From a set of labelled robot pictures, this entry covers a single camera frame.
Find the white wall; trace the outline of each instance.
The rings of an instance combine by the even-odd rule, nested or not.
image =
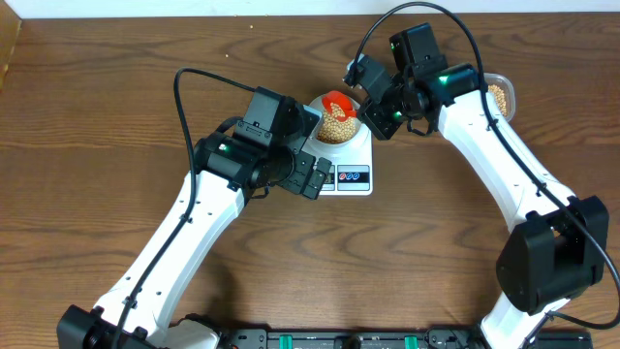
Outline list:
[[[405,0],[6,0],[22,18],[374,15]],[[457,13],[615,12],[620,0],[438,0]],[[415,12],[432,12],[416,8]]]

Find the wooden table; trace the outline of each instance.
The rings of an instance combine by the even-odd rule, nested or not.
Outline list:
[[[193,66],[309,103],[341,78],[375,16],[27,20],[0,94],[0,346],[55,347],[129,267],[187,172],[172,98]],[[582,198],[598,195],[620,261],[620,15],[466,15],[488,72],[517,94],[512,127]],[[430,20],[450,63],[473,61],[443,16],[399,16],[366,52],[393,67],[388,36]],[[186,77],[193,137],[243,115],[251,94]],[[508,232],[456,149],[401,129],[374,144],[368,198],[306,201],[274,190],[217,241],[174,318],[206,313],[273,328],[468,325],[500,289]],[[604,281],[565,311],[603,322]],[[563,321],[555,326],[570,327]],[[594,332],[613,348],[619,330]]]

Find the white kitchen scale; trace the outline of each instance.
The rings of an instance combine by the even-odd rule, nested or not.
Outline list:
[[[318,112],[321,120],[302,150],[318,158],[331,161],[331,169],[320,195],[364,196],[372,193],[372,134],[366,125],[355,119],[357,132],[348,141],[339,144],[323,143],[317,134],[323,126],[322,98],[317,97],[309,107]],[[349,98],[355,109],[359,103]]]

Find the green indicator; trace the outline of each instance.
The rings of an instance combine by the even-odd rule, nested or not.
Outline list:
[[[418,338],[415,336],[406,336],[405,349],[418,349]]]
[[[290,335],[280,335],[280,349],[293,349],[293,337]]]

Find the cereal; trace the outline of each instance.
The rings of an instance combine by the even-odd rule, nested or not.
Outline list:
[[[504,117],[508,116],[508,108],[506,106],[506,94],[504,90],[498,85],[489,85],[488,90],[495,97],[495,103],[497,103],[497,107],[499,107],[502,115]]]
[[[353,117],[340,122],[336,117],[344,117],[345,112],[335,103],[331,104],[331,111],[323,111],[323,126],[319,130],[317,140],[323,143],[338,144],[350,140],[356,134],[356,124]]]

